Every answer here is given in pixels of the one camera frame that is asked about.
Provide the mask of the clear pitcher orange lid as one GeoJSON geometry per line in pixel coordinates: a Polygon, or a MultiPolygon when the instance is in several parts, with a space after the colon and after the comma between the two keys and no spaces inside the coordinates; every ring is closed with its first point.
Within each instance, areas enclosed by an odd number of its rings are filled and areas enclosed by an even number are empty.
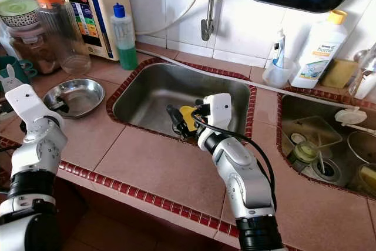
{"type": "Polygon", "coordinates": [[[35,0],[36,15],[49,37],[49,46],[65,73],[80,76],[91,67],[89,52],[65,0],[35,0]]]}

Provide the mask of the yellow sponge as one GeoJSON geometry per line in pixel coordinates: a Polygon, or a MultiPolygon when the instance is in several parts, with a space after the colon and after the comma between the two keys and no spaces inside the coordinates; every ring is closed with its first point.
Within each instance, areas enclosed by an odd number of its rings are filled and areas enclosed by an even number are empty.
{"type": "Polygon", "coordinates": [[[331,88],[344,89],[358,69],[359,64],[355,61],[335,59],[328,65],[321,84],[331,88]]]}

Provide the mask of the chrome faucet green cap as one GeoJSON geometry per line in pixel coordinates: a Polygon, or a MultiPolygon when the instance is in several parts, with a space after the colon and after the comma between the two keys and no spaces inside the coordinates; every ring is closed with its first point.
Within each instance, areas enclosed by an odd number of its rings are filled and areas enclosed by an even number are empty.
{"type": "Polygon", "coordinates": [[[359,71],[348,90],[350,100],[363,99],[376,89],[376,42],[370,49],[355,53],[354,61],[359,64],[359,71]]]}

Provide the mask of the yellow plastic bowl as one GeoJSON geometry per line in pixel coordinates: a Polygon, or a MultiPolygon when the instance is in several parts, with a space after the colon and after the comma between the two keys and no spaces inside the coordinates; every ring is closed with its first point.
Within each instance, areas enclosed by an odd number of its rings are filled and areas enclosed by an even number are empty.
{"type": "Polygon", "coordinates": [[[181,106],[179,109],[178,129],[183,135],[195,136],[198,133],[199,126],[193,119],[193,112],[196,111],[195,106],[181,106]]]}

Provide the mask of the teal mug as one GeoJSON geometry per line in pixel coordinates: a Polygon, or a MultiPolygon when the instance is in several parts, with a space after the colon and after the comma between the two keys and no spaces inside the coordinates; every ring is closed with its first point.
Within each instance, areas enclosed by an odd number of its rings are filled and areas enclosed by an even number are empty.
{"type": "Polygon", "coordinates": [[[38,74],[32,62],[10,55],[1,56],[0,65],[0,82],[5,92],[19,85],[30,84],[31,78],[38,74]]]}

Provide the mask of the patterned bowl green lid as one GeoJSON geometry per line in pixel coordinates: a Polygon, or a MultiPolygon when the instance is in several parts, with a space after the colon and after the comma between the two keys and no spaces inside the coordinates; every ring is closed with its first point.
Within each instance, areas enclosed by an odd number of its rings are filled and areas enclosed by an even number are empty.
{"type": "Polygon", "coordinates": [[[36,12],[39,8],[35,0],[2,0],[0,18],[9,28],[29,30],[38,26],[36,12]]]}

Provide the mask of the round steel bowl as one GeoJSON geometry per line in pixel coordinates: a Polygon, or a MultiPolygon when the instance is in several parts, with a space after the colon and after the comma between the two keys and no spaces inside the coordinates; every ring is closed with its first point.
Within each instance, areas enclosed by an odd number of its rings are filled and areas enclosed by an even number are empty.
{"type": "Polygon", "coordinates": [[[350,154],[365,164],[376,164],[376,136],[364,131],[353,131],[347,135],[350,154]]]}

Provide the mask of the steel wall faucet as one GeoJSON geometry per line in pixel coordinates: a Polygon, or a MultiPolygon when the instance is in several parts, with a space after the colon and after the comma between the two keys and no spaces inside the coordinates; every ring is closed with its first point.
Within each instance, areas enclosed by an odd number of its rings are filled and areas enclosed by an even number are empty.
{"type": "Polygon", "coordinates": [[[204,19],[201,20],[201,38],[202,41],[209,41],[210,37],[214,33],[214,5],[215,0],[209,0],[207,3],[207,14],[204,19]]]}

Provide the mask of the white detergent bottle yellow cap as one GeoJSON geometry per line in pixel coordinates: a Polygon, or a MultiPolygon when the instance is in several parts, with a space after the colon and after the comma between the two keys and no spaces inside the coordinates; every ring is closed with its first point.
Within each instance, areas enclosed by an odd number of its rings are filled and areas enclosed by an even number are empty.
{"type": "Polygon", "coordinates": [[[313,24],[298,56],[298,66],[290,77],[290,85],[299,89],[315,87],[328,64],[348,36],[344,10],[331,10],[322,22],[313,24]]]}

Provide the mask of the white blue toothpaste tube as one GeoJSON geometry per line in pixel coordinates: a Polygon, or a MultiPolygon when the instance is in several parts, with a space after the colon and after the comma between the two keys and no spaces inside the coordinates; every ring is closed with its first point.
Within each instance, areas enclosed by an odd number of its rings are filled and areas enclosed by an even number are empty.
{"type": "Polygon", "coordinates": [[[274,44],[272,58],[272,65],[277,66],[278,68],[285,68],[285,51],[286,51],[286,36],[284,29],[280,28],[277,31],[277,42],[274,44]]]}

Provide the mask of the glass jar brown contents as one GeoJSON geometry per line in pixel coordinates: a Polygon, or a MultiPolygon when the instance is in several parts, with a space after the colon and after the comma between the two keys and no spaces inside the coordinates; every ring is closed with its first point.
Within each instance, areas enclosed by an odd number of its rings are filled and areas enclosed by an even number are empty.
{"type": "Polygon", "coordinates": [[[21,59],[28,60],[35,70],[42,74],[54,73],[60,69],[56,55],[49,47],[49,39],[45,29],[37,25],[29,30],[8,29],[11,45],[21,59]]]}

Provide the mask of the small glass jar green contents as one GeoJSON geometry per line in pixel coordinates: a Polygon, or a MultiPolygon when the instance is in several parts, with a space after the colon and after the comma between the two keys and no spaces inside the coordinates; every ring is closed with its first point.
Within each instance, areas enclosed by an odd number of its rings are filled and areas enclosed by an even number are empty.
{"type": "Polygon", "coordinates": [[[288,159],[294,165],[307,166],[319,157],[320,150],[310,141],[296,143],[288,159]]]}

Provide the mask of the clear plastic cup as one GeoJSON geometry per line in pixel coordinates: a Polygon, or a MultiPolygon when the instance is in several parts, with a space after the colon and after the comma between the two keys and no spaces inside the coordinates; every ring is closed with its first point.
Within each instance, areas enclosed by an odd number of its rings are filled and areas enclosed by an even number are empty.
{"type": "Polygon", "coordinates": [[[290,77],[297,68],[297,62],[290,58],[285,60],[272,60],[261,75],[266,85],[282,89],[288,84],[290,77]]]}

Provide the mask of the steel sink basin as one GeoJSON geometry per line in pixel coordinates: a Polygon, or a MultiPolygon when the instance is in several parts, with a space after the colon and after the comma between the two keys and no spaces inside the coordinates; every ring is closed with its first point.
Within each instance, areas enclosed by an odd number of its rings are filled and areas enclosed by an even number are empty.
{"type": "Polygon", "coordinates": [[[173,131],[167,105],[193,106],[209,95],[230,93],[233,116],[229,130],[251,136],[257,89],[245,80],[246,76],[236,72],[151,58],[142,61],[107,99],[106,111],[117,123],[183,142],[173,131]]]}
{"type": "MultiPolygon", "coordinates": [[[[365,164],[350,154],[347,146],[347,135],[356,130],[342,126],[335,121],[336,112],[340,108],[328,104],[312,102],[306,99],[283,95],[280,98],[278,112],[278,147],[288,165],[298,174],[315,183],[325,184],[336,189],[354,192],[376,200],[376,164],[365,164]],[[282,120],[293,120],[309,116],[322,117],[334,130],[342,136],[342,141],[330,147],[319,148],[319,157],[307,166],[297,166],[288,159],[294,146],[285,136],[281,128],[282,120]]],[[[376,129],[376,121],[368,117],[360,126],[376,129]]]]}

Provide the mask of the green soap bottle blue cap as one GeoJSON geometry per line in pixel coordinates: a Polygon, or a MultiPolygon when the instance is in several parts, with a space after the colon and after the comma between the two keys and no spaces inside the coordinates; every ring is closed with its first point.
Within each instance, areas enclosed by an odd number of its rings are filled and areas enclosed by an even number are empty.
{"type": "Polygon", "coordinates": [[[110,18],[110,22],[120,65],[124,70],[133,71],[139,66],[135,49],[133,19],[127,14],[126,8],[122,4],[116,3],[113,6],[113,16],[110,18]]]}

